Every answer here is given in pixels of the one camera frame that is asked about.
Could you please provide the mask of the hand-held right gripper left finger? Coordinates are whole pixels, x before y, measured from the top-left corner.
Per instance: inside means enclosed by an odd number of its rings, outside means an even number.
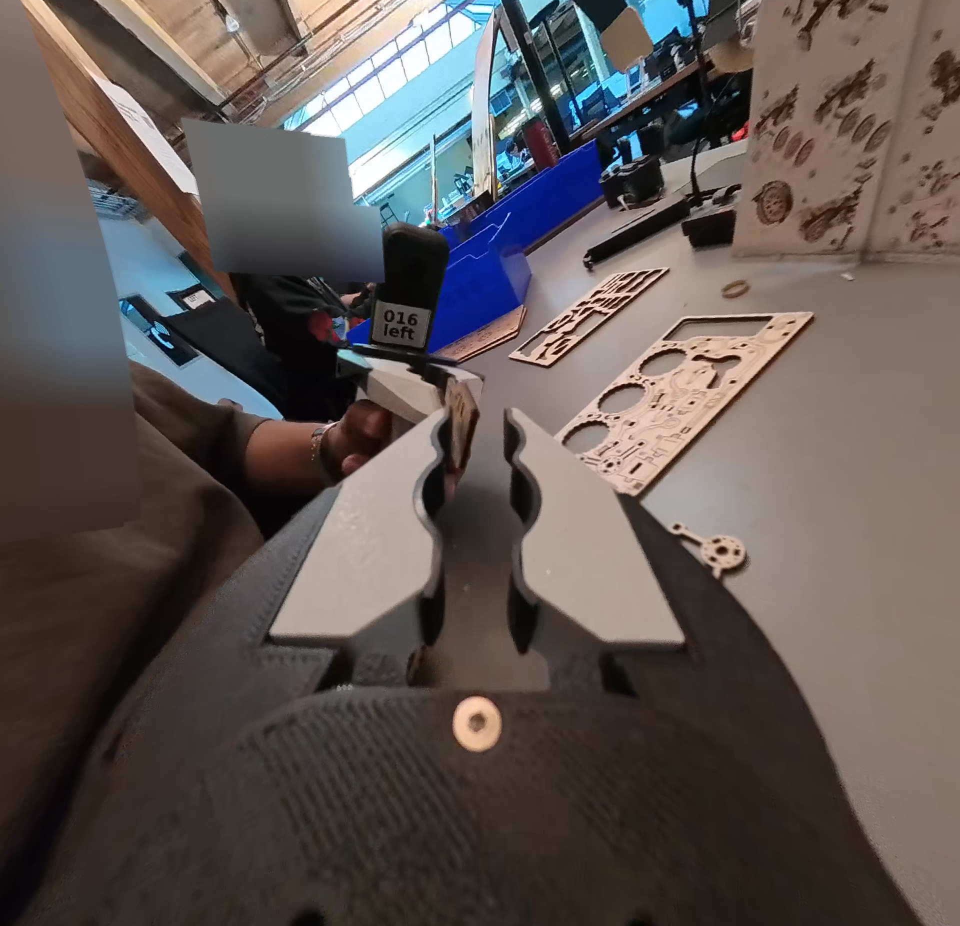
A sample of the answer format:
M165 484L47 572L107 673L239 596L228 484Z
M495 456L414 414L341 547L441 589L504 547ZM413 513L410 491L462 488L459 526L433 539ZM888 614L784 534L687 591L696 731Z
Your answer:
M275 644L421 648L445 617L443 540L450 410L406 431L334 491L269 630Z

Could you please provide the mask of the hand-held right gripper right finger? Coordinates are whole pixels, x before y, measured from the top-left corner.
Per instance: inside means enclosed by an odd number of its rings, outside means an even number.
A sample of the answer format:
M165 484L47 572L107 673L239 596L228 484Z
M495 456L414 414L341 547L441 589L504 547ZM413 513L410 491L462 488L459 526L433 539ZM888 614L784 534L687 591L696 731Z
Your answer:
M614 488L517 407L503 415L508 625L520 654L675 653L686 637Z

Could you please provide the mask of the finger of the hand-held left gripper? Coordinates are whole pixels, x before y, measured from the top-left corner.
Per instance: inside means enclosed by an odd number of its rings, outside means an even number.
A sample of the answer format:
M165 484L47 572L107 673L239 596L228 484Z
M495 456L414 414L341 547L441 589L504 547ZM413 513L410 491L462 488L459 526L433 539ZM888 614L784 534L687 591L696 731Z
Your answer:
M474 412L479 416L485 385L484 377L463 369L459 365L431 365L431 384L438 391L437 402L433 406L433 411L435 412L447 404L447 388L450 380L462 384L469 390L474 403Z
M354 380L366 398L401 427L414 427L445 408L438 387L400 361L369 361Z

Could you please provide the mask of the small wooden part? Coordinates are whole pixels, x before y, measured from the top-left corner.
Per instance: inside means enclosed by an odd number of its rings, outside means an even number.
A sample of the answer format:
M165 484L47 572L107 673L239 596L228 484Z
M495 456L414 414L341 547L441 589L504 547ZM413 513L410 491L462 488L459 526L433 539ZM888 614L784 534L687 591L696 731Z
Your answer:
M445 404L450 418L445 485L453 489L471 458L479 407L467 381L453 377L447 382Z

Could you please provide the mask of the person's left forearm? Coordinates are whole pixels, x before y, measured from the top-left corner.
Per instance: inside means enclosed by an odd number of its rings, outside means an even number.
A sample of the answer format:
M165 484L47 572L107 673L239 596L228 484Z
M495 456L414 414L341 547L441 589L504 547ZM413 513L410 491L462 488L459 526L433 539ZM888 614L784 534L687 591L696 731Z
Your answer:
M279 497L313 497L336 486L342 476L332 454L330 434L337 423L261 423L246 443L246 486Z

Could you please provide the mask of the grey desk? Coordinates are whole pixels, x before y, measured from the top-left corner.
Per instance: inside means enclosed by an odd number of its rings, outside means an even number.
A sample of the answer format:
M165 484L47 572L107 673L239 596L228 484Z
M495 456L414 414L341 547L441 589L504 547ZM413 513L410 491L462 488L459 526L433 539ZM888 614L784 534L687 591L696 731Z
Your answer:
M486 377L448 543L438 685L542 689L506 625L519 520L502 412L558 430L687 316L811 312L814 321L641 498L660 522L727 534L726 579L789 668L846 792L927 924L958 924L958 266L738 260L679 229L597 266L625 222L601 205L537 248L522 340L618 272L668 274L550 368ZM841 279L852 272L854 282Z

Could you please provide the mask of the person's left hand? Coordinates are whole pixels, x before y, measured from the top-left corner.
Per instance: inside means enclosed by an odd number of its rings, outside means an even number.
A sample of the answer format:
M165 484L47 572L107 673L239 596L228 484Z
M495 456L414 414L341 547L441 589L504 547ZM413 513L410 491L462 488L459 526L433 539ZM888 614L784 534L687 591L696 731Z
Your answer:
M353 403L330 433L331 450L342 478L351 476L385 448L394 417L369 399Z

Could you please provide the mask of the brown wooden sheet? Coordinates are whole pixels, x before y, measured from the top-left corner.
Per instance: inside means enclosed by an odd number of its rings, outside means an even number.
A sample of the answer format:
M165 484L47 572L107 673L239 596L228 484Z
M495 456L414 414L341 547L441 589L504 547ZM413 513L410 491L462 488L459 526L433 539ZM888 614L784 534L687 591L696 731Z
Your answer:
M515 339L522 330L527 308L520 305L498 319L442 347L433 355L462 364Z

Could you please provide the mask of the wooden part with round disc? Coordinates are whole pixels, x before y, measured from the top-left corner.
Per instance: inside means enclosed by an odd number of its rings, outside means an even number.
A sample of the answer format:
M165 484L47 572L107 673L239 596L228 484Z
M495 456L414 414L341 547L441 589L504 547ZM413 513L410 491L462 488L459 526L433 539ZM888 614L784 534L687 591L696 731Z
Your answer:
M702 536L681 522L669 524L668 532L695 551L703 567L718 581L728 574L742 571L748 564L747 548L737 537L726 534Z

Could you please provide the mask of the small wooden puzzle sheet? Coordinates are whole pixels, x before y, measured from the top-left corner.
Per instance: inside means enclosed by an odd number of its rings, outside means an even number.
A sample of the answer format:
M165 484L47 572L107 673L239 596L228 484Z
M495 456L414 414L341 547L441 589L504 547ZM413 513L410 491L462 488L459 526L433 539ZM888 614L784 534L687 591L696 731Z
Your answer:
M532 334L509 359L538 368L555 366L668 272L669 267L654 267L607 277Z

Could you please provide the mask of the large wooden puzzle sheet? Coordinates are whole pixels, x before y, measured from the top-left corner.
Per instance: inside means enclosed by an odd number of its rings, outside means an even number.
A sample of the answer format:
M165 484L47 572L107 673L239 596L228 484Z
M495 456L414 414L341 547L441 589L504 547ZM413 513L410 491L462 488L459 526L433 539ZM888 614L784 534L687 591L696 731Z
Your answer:
M603 438L575 454L618 493L640 497L814 321L811 311L686 316L556 434Z

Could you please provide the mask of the red fire extinguisher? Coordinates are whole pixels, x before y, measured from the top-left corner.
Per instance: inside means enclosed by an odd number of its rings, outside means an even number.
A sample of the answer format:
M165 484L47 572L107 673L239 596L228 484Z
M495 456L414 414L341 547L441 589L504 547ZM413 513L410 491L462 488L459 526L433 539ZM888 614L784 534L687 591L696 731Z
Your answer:
M551 130L539 118L529 119L523 126L523 142L530 153L535 170L544 172L558 165L561 153Z

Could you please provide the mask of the curved wooden board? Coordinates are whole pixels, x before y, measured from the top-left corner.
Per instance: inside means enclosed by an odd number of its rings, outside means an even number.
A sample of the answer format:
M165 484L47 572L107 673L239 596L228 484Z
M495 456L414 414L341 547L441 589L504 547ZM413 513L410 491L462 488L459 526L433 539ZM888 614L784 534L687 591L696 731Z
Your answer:
M477 47L471 98L471 155L473 197L487 207L498 198L497 140L492 119L491 78L503 10L493 9L481 33Z

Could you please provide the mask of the black metal bar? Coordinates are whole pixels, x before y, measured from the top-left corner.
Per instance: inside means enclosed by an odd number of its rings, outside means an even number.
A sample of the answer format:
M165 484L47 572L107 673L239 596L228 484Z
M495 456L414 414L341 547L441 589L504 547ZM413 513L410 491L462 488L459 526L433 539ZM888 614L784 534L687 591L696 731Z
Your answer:
M673 195L658 201L641 210L639 217L588 248L582 256L582 265L591 272L599 263L658 235L689 216L690 202L685 195Z

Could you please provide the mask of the black phone icon sign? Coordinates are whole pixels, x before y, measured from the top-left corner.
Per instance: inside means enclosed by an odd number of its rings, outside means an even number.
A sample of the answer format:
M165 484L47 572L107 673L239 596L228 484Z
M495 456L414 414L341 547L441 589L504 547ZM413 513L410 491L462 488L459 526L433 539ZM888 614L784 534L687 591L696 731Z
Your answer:
M152 317L145 317L138 309L130 314L130 321L159 352L176 368L183 368L199 356L198 352Z

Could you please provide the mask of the black device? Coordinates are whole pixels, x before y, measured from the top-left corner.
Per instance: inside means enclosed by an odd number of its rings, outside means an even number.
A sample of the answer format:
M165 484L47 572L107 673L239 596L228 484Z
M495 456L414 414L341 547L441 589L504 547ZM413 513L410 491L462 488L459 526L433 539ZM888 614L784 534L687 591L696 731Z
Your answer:
M626 164L611 164L601 172L601 191L610 210L630 210L657 200L665 189L662 158L643 155Z

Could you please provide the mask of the person's brown shirt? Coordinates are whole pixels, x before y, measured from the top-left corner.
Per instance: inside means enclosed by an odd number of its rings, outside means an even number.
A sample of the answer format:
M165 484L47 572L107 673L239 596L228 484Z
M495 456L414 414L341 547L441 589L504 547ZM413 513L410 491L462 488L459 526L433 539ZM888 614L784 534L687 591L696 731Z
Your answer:
M141 510L6 545L1 557L2 924L114 707L177 626L263 544L243 460L269 419L129 362Z

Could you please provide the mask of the black pillar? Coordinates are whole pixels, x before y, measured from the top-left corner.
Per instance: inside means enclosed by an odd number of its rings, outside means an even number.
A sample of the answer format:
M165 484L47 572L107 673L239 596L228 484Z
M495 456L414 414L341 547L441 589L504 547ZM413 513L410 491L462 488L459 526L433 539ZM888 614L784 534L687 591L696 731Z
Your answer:
M500 0L500 4L506 17L507 26L519 47L534 92L540 101L540 114L546 119L546 124L558 148L559 155L567 155L572 149L570 135L551 92L546 70L537 51L534 34L524 14L521 1Z

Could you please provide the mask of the black box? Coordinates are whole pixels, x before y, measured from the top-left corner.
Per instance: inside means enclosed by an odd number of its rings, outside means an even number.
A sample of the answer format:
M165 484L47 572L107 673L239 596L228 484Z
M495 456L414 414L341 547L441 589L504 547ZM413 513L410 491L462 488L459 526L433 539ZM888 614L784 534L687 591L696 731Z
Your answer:
M680 230L693 249L728 247L733 244L738 218L741 184L702 189L685 196L688 215Z

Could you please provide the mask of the white paper notice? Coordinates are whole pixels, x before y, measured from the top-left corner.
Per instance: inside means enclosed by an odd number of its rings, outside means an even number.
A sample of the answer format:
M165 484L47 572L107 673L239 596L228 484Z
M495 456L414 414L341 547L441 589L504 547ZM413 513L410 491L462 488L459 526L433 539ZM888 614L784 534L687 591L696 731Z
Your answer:
M156 161L161 164L163 170L171 177L177 188L198 199L199 188L192 171L174 150L171 143L166 140L162 131L155 125L146 110L122 87L100 76L94 76L93 79L113 103L127 125Z

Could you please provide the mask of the cardboard sheet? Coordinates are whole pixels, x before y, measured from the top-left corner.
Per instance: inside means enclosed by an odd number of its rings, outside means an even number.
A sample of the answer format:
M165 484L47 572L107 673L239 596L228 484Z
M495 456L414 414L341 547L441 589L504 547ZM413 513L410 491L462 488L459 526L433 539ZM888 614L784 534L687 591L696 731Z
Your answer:
M599 34L602 49L619 73L642 64L654 53L654 42L636 8L626 5Z

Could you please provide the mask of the standing printed instruction sheet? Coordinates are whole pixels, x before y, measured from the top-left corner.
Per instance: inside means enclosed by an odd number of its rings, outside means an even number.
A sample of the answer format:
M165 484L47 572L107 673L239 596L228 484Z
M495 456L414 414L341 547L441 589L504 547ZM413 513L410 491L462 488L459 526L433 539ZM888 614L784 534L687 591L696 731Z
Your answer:
M959 0L762 0L732 252L958 264Z

